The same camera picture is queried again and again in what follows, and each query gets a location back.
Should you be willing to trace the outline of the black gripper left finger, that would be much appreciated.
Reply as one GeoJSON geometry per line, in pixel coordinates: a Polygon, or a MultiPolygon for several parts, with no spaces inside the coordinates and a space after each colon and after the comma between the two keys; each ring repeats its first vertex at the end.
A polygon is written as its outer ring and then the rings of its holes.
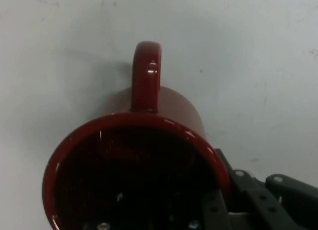
{"type": "Polygon", "coordinates": [[[202,213],[205,230],[232,229],[228,210],[220,190],[213,190],[203,195],[202,213]]]}

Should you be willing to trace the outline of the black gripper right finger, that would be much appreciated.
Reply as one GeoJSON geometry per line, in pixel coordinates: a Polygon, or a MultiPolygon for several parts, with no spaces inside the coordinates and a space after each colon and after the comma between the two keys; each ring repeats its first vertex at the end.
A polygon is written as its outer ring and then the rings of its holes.
{"type": "Polygon", "coordinates": [[[316,230],[318,189],[283,174],[260,181],[233,169],[220,149],[231,181],[229,219],[234,230],[316,230]]]}

